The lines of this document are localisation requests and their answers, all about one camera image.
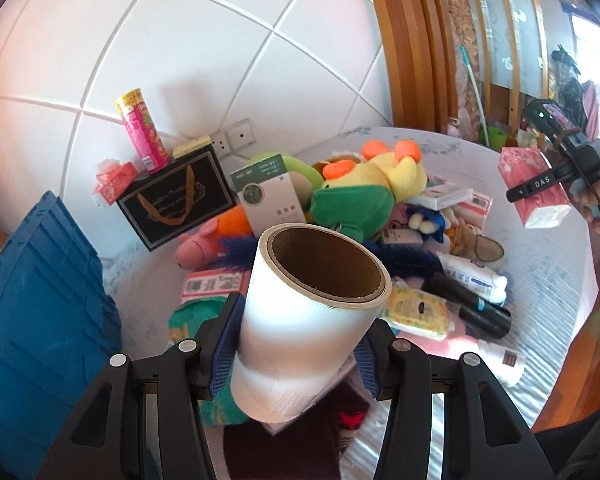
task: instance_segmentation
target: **black gift box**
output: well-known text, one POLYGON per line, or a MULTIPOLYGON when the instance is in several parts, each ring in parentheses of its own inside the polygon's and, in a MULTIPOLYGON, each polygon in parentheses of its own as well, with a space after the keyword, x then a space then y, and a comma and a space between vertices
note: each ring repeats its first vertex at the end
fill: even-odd
POLYGON ((235 205, 211 145, 136 180, 118 205, 150 251, 235 205))

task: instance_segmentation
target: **orange plush toy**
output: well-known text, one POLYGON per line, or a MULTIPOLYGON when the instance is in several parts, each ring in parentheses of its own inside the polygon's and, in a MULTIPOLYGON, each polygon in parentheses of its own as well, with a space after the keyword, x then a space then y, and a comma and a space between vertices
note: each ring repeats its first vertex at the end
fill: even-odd
POLYGON ((370 140, 362 146, 362 156, 382 171, 396 202, 416 196, 427 187, 422 152, 413 140, 398 141, 393 151, 384 142, 370 140))
POLYGON ((183 269, 201 269, 218 259, 222 250, 218 245, 220 238, 239 236, 253 236, 241 205, 207 220, 195 234, 180 235, 181 245, 176 250, 176 261, 183 269))

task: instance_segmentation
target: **window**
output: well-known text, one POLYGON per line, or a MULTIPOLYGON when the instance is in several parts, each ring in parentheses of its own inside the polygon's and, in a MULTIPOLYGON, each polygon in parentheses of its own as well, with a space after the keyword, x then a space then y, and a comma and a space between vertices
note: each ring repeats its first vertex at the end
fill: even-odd
POLYGON ((576 62, 580 70, 580 82, 589 79, 600 83, 600 26, 571 15, 573 33, 576 39, 576 62))

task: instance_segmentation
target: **wall socket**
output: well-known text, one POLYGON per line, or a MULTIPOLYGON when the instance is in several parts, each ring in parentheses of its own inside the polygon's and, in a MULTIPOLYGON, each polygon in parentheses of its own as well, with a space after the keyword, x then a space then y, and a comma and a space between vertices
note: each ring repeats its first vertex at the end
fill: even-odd
POLYGON ((253 144, 256 141, 250 119, 243 119, 237 123, 230 124, 224 130, 234 153, 238 153, 245 146, 253 144))
POLYGON ((211 134, 211 145, 218 158, 223 158, 232 153, 231 145, 229 144, 229 139, 226 136, 225 130, 218 130, 216 133, 211 134))

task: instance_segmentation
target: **paper towel roll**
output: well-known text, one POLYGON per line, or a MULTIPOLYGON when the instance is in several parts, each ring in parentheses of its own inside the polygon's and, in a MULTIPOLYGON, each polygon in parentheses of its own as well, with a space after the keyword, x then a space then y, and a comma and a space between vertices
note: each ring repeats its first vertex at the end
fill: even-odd
POLYGON ((382 263, 319 226, 263 232, 253 264, 231 391, 263 422, 298 416, 333 377, 391 294, 382 263))

